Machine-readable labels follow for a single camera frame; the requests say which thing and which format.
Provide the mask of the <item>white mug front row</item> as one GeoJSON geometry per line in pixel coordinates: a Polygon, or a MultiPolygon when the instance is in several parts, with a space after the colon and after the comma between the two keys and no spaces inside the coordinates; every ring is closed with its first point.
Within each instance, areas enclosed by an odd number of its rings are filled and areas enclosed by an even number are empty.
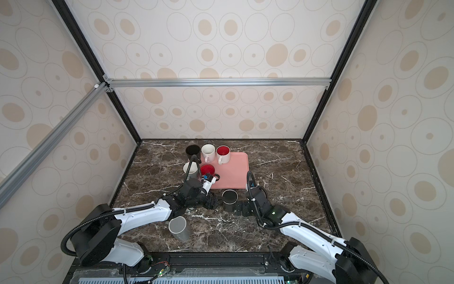
{"type": "Polygon", "coordinates": [[[219,165],[226,164],[231,159],[231,150],[228,146],[219,146],[216,149],[216,155],[219,165]]]}

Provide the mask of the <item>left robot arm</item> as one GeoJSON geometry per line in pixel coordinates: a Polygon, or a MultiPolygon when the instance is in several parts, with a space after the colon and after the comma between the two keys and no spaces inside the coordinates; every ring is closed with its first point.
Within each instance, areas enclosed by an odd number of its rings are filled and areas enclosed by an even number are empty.
{"type": "Polygon", "coordinates": [[[204,175],[201,180],[190,178],[157,201],[135,207],[113,209],[101,204],[64,236],[60,248],[64,254],[78,258],[85,267],[100,262],[138,266],[145,262],[146,248],[125,241],[120,235],[155,222],[173,220],[189,208],[214,208],[218,200],[210,189],[218,179],[217,174],[204,175]]]}

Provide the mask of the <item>black mug white base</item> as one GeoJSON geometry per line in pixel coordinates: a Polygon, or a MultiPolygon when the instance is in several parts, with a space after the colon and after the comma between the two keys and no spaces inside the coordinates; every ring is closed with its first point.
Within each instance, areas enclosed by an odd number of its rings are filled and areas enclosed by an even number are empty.
{"type": "Polygon", "coordinates": [[[193,145],[189,145],[186,149],[185,149],[185,153],[186,153],[186,156],[188,157],[188,161],[190,162],[192,157],[193,156],[196,156],[196,161],[198,164],[201,164],[202,161],[201,161],[201,147],[196,145],[196,144],[193,144],[193,145]]]}

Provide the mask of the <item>pink rectangular tray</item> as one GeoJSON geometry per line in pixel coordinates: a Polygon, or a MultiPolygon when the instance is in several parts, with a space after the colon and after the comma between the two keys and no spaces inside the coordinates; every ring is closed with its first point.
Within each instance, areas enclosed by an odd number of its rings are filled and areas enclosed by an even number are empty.
{"type": "Polygon", "coordinates": [[[249,171],[248,155],[244,152],[232,152],[228,163],[219,165],[217,161],[211,164],[215,167],[220,180],[211,187],[213,189],[245,189],[247,187],[247,172],[249,171]]]}

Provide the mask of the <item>pink mug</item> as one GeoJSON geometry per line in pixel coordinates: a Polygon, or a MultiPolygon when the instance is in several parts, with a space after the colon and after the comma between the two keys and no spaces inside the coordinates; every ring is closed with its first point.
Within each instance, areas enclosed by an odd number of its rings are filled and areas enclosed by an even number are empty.
{"type": "Polygon", "coordinates": [[[205,144],[201,148],[202,162],[213,163],[216,160],[216,147],[213,144],[205,144]]]}

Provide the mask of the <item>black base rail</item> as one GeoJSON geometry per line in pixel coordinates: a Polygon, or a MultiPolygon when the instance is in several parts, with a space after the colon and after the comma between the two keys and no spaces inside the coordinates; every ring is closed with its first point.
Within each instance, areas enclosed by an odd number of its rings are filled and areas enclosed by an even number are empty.
{"type": "Polygon", "coordinates": [[[373,284],[376,275],[346,259],[330,264],[289,243],[280,252],[153,253],[150,267],[74,265],[65,284],[373,284]]]}

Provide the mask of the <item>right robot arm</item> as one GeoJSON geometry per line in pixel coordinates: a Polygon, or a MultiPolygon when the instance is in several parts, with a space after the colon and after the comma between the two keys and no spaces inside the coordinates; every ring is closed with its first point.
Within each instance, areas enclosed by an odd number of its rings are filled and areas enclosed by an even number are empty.
{"type": "Polygon", "coordinates": [[[326,233],[279,204],[273,205],[260,186],[247,189],[246,208],[260,227],[277,230],[305,245],[294,245],[285,262],[290,269],[312,272],[335,284],[374,284],[382,273],[364,244],[352,237],[345,240],[326,233]]]}

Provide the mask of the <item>horizontal aluminium bar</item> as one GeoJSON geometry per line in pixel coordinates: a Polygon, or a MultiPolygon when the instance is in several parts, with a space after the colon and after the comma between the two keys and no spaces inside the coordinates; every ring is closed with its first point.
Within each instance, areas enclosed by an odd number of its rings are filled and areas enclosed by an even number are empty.
{"type": "Polygon", "coordinates": [[[330,78],[223,78],[223,79],[111,79],[113,88],[179,88],[179,87],[239,87],[239,86],[329,86],[330,78]]]}

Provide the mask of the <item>grey mug white interior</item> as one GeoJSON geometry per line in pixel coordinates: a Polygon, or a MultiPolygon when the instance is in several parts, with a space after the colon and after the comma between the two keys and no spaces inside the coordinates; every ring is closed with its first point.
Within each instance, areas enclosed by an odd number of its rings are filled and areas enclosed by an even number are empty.
{"type": "Polygon", "coordinates": [[[197,179],[199,177],[199,168],[197,162],[187,162],[183,166],[183,171],[185,174],[185,180],[189,180],[191,178],[197,179]]]}

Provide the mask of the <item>black mug white rim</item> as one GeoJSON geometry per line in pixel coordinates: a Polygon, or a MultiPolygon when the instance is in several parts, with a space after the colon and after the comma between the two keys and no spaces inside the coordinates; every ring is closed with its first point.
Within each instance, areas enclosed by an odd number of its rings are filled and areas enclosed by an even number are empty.
{"type": "Polygon", "coordinates": [[[236,210],[238,202],[238,194],[233,189],[226,189],[222,193],[223,209],[228,213],[233,213],[236,210]]]}

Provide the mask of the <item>diagonal aluminium bar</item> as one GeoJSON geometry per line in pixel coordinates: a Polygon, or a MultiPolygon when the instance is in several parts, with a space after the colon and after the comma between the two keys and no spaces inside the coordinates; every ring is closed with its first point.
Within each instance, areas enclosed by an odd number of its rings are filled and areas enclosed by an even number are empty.
{"type": "Polygon", "coordinates": [[[49,134],[18,164],[1,183],[1,207],[12,198],[49,153],[61,142],[84,113],[106,92],[107,84],[100,82],[49,132],[49,134]]]}

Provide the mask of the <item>dark grey mug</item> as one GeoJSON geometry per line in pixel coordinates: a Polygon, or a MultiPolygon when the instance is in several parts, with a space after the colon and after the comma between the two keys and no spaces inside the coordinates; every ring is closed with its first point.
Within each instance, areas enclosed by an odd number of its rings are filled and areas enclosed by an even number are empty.
{"type": "Polygon", "coordinates": [[[170,220],[168,228],[173,237],[181,242],[187,242],[191,238],[192,233],[190,227],[183,216],[170,220]]]}

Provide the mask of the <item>red mug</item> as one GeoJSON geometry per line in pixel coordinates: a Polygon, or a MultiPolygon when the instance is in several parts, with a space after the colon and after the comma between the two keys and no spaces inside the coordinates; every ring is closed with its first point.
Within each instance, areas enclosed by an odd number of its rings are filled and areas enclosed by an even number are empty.
{"type": "Polygon", "coordinates": [[[201,166],[201,180],[203,181],[218,181],[220,176],[216,173],[215,167],[211,164],[203,164],[201,166]]]}

